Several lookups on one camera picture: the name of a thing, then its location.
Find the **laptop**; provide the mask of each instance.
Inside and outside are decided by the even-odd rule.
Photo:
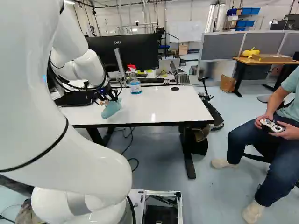
[[[174,62],[171,61],[170,68],[177,84],[190,84],[190,78],[187,74],[179,74]]]

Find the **white game controller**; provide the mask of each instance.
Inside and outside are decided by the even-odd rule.
[[[264,128],[268,129],[270,132],[273,133],[280,133],[285,130],[284,127],[276,125],[274,121],[270,121],[267,118],[260,119],[260,123],[263,125]]]

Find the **spray bottle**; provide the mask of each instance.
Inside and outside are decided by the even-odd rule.
[[[129,64],[128,68],[130,69],[130,75],[129,75],[129,86],[131,89],[131,94],[140,94],[141,91],[141,83],[136,77],[136,67],[135,65]]]

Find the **hand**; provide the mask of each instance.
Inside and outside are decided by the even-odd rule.
[[[262,129],[262,124],[260,123],[260,120],[263,118],[267,118],[269,120],[273,120],[273,114],[264,114],[262,116],[257,117],[254,125],[258,128],[258,129]]]
[[[280,133],[268,133],[275,137],[282,137],[287,140],[298,140],[299,139],[299,128],[289,125],[285,122],[277,121],[277,123],[283,127],[285,127],[285,130]]]

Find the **teal t-shirt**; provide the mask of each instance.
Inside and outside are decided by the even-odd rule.
[[[288,92],[294,92],[295,100],[288,107],[278,110],[277,114],[299,122],[299,66],[282,82],[281,87]]]

